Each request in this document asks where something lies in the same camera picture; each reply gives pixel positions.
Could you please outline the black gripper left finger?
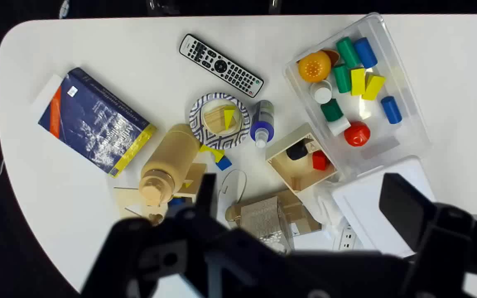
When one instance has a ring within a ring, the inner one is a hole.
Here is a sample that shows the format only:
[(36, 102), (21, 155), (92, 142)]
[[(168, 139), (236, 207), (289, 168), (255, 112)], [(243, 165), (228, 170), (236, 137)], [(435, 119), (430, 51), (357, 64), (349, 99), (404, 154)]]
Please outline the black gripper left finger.
[(81, 298), (152, 298), (165, 276), (180, 276), (197, 294), (208, 294), (203, 250), (213, 238), (211, 197), (216, 177), (203, 173), (193, 203), (173, 205), (165, 220), (115, 221), (81, 288)]

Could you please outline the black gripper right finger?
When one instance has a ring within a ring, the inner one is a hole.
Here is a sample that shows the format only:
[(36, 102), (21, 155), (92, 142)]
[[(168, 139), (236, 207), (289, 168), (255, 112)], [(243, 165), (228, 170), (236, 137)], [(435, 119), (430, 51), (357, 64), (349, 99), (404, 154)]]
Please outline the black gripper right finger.
[(415, 298), (468, 298), (465, 273), (477, 274), (477, 218), (428, 200), (400, 173), (385, 172), (379, 210), (414, 251), (400, 293)]

